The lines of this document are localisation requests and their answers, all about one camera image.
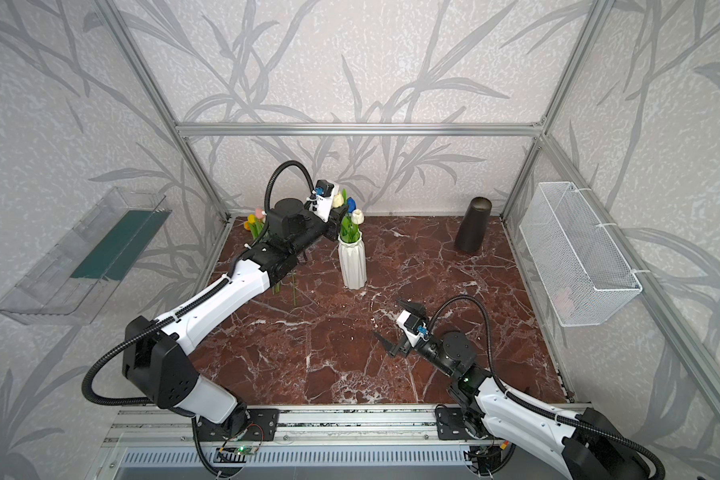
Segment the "yellow tulip flower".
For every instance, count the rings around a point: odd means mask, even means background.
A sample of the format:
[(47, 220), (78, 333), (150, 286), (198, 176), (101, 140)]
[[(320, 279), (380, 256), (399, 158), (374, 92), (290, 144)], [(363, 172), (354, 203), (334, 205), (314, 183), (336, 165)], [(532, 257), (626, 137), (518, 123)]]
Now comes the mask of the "yellow tulip flower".
[(344, 191), (337, 193), (333, 197), (332, 208), (329, 214), (329, 223), (331, 226), (331, 239), (338, 240), (341, 235), (342, 224), (347, 216), (348, 205), (344, 195)]

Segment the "white ribbed ceramic vase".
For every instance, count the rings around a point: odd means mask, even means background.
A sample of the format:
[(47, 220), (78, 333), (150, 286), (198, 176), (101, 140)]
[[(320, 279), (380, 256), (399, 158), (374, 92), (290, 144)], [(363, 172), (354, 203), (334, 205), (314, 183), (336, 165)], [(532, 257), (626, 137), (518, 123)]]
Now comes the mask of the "white ribbed ceramic vase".
[(342, 279), (346, 288), (358, 290), (367, 281), (365, 245), (362, 237), (356, 242), (339, 241), (339, 263)]

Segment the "white tulip flower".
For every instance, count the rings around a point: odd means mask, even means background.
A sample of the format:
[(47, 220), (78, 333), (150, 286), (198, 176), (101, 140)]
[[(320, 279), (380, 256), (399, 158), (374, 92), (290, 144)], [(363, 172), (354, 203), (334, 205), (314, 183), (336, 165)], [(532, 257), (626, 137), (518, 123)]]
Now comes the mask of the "white tulip flower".
[(345, 243), (353, 244), (360, 240), (360, 225), (364, 222), (364, 214), (359, 208), (355, 208), (342, 222), (342, 240)]

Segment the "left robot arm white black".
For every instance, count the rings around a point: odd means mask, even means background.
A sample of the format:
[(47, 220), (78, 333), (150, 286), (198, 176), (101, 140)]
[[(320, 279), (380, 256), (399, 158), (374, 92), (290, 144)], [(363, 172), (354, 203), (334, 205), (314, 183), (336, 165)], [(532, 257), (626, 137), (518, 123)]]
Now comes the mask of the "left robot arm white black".
[[(178, 307), (126, 327), (123, 342), (97, 360), (81, 384), (96, 405), (154, 404), (237, 434), (249, 423), (247, 406), (228, 389), (202, 376), (189, 356), (223, 321), (273, 288), (320, 238), (337, 240), (348, 211), (341, 186), (314, 180), (297, 160), (280, 164), (265, 188), (262, 232), (233, 260), (227, 273)], [(95, 392), (97, 374), (117, 356), (122, 373), (141, 394), (113, 398)]]

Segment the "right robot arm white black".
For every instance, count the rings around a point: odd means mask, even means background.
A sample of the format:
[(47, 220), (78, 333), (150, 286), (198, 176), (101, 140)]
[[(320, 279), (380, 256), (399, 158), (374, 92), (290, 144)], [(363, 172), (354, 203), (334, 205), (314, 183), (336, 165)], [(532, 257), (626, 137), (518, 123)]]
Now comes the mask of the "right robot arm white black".
[(438, 316), (424, 305), (400, 300), (395, 323), (400, 339), (381, 341), (390, 356), (416, 352), (450, 380), (449, 396), (469, 434), (500, 438), (535, 456), (567, 479), (663, 479), (657, 455), (624, 437), (599, 411), (553, 407), (507, 386), (492, 365), (481, 367), (461, 331), (437, 335)]

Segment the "black cylindrical vase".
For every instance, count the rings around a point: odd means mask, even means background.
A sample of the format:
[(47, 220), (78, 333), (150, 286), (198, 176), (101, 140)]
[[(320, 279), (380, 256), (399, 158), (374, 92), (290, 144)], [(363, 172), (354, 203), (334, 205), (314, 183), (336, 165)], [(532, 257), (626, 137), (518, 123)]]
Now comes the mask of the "black cylindrical vase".
[(483, 242), (492, 212), (492, 202), (485, 197), (473, 198), (458, 229), (454, 246), (465, 253), (477, 252)]

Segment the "bundle of tulips with band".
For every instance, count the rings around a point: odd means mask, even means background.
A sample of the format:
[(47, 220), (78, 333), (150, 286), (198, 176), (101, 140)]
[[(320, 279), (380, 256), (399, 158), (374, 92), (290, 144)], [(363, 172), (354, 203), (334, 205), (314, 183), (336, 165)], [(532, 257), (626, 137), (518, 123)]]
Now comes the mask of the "bundle of tulips with band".
[(295, 248), (273, 232), (263, 210), (249, 215), (244, 226), (250, 231), (252, 241), (246, 245), (242, 259), (252, 261), (266, 273), (272, 292), (279, 293), (283, 280), (298, 264)]

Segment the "green circuit board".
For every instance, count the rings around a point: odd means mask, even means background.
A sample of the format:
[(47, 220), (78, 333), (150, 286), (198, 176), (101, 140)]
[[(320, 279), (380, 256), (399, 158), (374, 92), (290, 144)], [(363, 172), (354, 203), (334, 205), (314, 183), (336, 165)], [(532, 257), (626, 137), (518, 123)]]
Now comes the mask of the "green circuit board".
[(242, 445), (236, 447), (222, 447), (218, 450), (218, 453), (232, 456), (251, 456), (255, 455), (259, 449), (260, 447), (257, 445)]

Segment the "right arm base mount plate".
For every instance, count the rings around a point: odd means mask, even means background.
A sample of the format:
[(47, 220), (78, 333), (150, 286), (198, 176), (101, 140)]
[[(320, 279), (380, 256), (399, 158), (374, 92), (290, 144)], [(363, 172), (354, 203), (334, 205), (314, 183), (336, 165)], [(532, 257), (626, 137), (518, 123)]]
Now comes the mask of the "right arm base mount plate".
[(437, 404), (434, 416), (439, 440), (485, 440), (490, 437), (485, 430), (468, 424), (459, 407)]

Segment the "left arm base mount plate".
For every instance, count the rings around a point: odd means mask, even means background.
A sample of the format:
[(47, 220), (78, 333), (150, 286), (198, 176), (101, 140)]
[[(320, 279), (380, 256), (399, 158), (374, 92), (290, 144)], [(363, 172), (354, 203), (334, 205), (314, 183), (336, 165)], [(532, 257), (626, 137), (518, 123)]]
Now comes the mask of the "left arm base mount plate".
[(196, 437), (200, 442), (271, 442), (277, 431), (279, 416), (280, 410), (277, 408), (249, 408), (245, 414), (233, 414), (222, 424), (215, 424), (201, 417)]

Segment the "aluminium frame back crossbar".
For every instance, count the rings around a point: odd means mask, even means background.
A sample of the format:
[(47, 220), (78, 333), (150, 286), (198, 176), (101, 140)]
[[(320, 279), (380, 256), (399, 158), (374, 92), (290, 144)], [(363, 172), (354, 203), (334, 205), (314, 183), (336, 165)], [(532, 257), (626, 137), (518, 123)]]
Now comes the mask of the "aluminium frame back crossbar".
[(520, 136), (541, 133), (537, 123), (199, 123), (176, 125), (183, 136)]

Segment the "clear plastic wall tray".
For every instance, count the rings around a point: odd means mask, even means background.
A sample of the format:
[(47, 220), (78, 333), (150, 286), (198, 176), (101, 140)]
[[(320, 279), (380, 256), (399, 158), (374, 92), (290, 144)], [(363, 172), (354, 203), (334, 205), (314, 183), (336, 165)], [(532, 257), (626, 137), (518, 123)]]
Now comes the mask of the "clear plastic wall tray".
[(172, 213), (162, 193), (111, 188), (0, 298), (23, 325), (90, 324)]

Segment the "aluminium frame front rail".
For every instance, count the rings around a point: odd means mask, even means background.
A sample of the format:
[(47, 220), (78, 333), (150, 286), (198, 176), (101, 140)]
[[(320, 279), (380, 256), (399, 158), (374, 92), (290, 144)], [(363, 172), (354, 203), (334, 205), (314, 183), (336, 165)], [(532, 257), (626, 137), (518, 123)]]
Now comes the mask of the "aluminium frame front rail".
[[(433, 404), (283, 405), (275, 446), (437, 444)], [(190, 420), (157, 407), (123, 407), (105, 447), (191, 446)]]

